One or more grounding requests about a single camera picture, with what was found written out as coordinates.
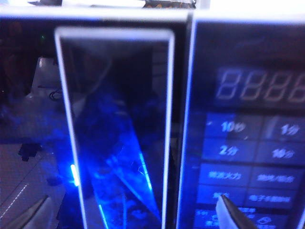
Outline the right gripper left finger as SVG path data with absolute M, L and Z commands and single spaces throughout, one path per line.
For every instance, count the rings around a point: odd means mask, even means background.
M 49 227 L 50 197 L 44 196 L 4 226 L 4 229 L 48 229 Z

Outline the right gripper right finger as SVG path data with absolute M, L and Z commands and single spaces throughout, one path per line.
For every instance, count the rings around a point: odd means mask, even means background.
M 220 229 L 257 229 L 257 226 L 225 195 L 216 203 Z

